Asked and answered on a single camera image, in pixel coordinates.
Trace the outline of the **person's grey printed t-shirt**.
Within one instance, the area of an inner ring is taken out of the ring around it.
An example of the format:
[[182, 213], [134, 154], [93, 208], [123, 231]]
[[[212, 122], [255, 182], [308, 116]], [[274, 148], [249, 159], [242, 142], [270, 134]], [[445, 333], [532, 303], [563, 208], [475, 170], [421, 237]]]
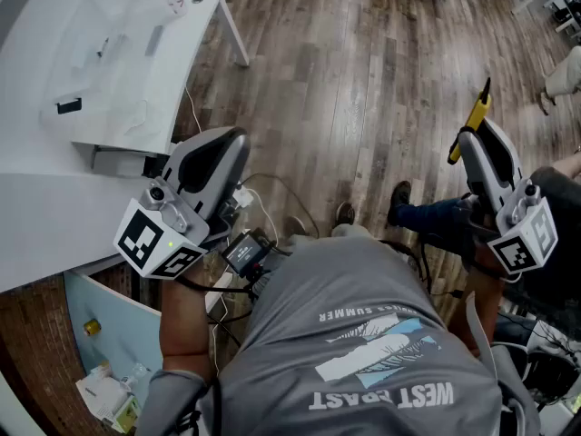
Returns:
[[136, 436], [540, 436], [507, 352], [472, 355], [382, 245], [363, 272], [275, 270], [216, 380], [154, 374]]

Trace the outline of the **person's right shoe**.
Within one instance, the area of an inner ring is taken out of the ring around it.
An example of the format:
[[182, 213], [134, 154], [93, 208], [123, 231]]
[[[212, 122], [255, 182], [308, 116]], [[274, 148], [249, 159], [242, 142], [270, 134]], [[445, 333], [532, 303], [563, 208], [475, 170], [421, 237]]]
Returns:
[[338, 227], [343, 224], [353, 225], [355, 222], [355, 215], [355, 209], [350, 202], [345, 201], [341, 203], [336, 211], [335, 226]]

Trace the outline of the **white table with grommet hole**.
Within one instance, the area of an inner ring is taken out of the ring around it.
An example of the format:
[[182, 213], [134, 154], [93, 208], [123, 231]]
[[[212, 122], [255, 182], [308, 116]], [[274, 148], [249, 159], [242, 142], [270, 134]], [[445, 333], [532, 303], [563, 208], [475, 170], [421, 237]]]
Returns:
[[241, 66], [249, 63], [225, 0], [184, 1], [187, 14], [178, 17], [168, 6], [167, 0], [68, 0], [64, 26], [57, 37], [48, 77], [57, 47], [69, 28], [119, 26], [149, 29], [152, 32], [155, 26], [163, 25], [164, 30], [151, 67], [147, 70], [139, 104], [131, 106], [125, 113], [113, 113], [106, 125], [80, 132], [71, 141], [43, 126], [40, 119], [43, 93], [39, 121], [44, 132], [55, 140], [69, 144], [144, 154], [168, 154], [172, 150], [172, 134], [182, 95], [212, 19], [222, 23], [237, 63]]

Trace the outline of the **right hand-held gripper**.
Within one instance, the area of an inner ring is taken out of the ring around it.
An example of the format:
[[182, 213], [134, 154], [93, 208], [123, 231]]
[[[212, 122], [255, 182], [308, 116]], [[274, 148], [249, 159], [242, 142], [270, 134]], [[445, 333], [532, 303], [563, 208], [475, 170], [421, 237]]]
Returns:
[[484, 245], [509, 275], [543, 267], [558, 242], [556, 226], [540, 187], [522, 179], [512, 141], [484, 118], [478, 132], [459, 134], [458, 146], [469, 193], [454, 209], [453, 253], [473, 262]]

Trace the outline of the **person's right forearm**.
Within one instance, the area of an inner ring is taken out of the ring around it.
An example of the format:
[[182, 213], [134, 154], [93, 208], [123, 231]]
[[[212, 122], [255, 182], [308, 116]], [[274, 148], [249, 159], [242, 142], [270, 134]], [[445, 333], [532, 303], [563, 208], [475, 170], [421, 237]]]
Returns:
[[474, 265], [470, 268], [465, 291], [450, 320], [448, 330], [457, 336], [475, 357], [480, 355], [467, 320], [467, 298], [475, 294], [475, 306], [489, 342], [492, 341], [497, 312], [503, 295], [505, 283], [500, 280], [506, 272], [496, 256], [485, 245], [476, 249]]

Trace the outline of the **person's shoe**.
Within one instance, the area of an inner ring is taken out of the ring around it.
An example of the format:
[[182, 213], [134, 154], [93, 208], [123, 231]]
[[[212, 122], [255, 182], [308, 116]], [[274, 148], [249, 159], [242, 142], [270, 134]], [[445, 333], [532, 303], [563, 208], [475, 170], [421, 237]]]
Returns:
[[343, 224], [353, 225], [355, 222], [355, 215], [355, 209], [350, 202], [345, 201], [341, 203], [336, 211], [335, 226], [338, 227]]
[[309, 236], [309, 232], [307, 231], [305, 224], [303, 221], [297, 216], [288, 216], [284, 219], [283, 222], [283, 231], [284, 235], [287, 238], [291, 238], [292, 236]]

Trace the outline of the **small black screen device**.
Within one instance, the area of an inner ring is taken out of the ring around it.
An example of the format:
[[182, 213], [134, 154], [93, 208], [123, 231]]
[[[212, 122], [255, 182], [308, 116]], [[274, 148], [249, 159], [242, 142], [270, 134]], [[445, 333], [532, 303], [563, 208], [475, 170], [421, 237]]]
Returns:
[[271, 247], [266, 233], [256, 228], [239, 234], [222, 252], [222, 258], [241, 278], [245, 278], [256, 269]]

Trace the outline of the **flat grey bar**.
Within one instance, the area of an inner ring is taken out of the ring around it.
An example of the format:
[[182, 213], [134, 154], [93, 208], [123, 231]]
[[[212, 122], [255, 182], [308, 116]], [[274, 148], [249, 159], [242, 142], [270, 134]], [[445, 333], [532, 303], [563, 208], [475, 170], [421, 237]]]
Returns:
[[145, 56], [153, 57], [155, 55], [155, 52], [162, 38], [163, 30], [163, 25], [157, 25], [153, 28], [144, 52]]

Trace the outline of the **person's left forearm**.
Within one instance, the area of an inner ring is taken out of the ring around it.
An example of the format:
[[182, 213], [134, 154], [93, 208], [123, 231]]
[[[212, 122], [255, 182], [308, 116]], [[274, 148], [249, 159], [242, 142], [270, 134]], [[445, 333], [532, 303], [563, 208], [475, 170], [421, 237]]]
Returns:
[[213, 376], [210, 339], [204, 289], [191, 289], [191, 283], [202, 286], [205, 273], [202, 262], [183, 274], [188, 285], [162, 282], [162, 316], [159, 331], [162, 367], [166, 371], [193, 372], [208, 381]]

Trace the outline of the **yellow plastic tool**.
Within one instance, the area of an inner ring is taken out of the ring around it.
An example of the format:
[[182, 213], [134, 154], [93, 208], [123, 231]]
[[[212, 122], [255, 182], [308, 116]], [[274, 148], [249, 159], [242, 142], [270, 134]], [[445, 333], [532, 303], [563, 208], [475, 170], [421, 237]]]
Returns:
[[461, 152], [459, 148], [459, 136], [463, 132], [471, 132], [474, 133], [484, 120], [487, 111], [491, 105], [491, 97], [490, 97], [490, 84], [491, 78], [489, 77], [485, 83], [484, 88], [478, 94], [477, 100], [474, 103], [474, 106], [468, 116], [468, 119], [463, 127], [460, 128], [456, 139], [452, 143], [449, 148], [448, 152], [448, 163], [453, 165], [455, 164], [459, 158], [461, 157]]

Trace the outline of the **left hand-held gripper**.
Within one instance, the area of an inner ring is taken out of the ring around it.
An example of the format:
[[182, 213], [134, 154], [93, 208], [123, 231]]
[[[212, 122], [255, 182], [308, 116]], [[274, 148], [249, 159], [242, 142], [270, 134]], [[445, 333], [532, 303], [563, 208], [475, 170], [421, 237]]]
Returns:
[[[238, 213], [231, 197], [220, 200], [238, 182], [249, 152], [240, 127], [202, 131], [178, 144], [162, 178], [129, 202], [113, 239], [119, 254], [143, 278], [173, 280], [222, 245]], [[171, 186], [181, 187], [183, 197]]]

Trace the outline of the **white cardboard box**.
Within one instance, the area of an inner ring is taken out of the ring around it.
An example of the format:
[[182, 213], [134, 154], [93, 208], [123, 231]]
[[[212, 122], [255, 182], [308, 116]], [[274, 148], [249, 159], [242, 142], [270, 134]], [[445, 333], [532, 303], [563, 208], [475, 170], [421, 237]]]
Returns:
[[128, 399], [127, 390], [113, 377], [109, 362], [91, 369], [75, 385], [89, 412], [99, 420], [113, 421]]

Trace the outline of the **person's left shoe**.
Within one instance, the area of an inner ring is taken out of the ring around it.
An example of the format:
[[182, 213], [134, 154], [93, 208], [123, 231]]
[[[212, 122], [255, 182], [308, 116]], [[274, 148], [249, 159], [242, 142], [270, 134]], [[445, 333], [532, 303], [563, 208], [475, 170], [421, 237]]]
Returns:
[[305, 224], [303, 221], [297, 216], [288, 216], [284, 219], [283, 222], [283, 231], [284, 235], [287, 238], [291, 238], [292, 236], [309, 236], [309, 232], [307, 231]]

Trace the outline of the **light blue table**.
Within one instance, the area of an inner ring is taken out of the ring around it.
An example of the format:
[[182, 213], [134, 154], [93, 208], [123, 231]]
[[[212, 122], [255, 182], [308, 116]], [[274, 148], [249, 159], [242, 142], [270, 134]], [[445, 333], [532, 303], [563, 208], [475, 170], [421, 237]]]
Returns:
[[[64, 274], [64, 287], [84, 377], [102, 362], [109, 362], [113, 377], [128, 397], [137, 398], [142, 409], [149, 380], [162, 368], [158, 340], [161, 314], [76, 272]], [[102, 329], [88, 337], [84, 324], [91, 319]]]

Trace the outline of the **white counter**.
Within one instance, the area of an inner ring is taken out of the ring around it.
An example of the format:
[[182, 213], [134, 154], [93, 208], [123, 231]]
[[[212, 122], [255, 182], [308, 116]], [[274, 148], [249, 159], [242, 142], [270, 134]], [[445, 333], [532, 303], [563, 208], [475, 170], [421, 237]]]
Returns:
[[0, 173], [0, 292], [115, 255], [145, 187], [142, 177]]

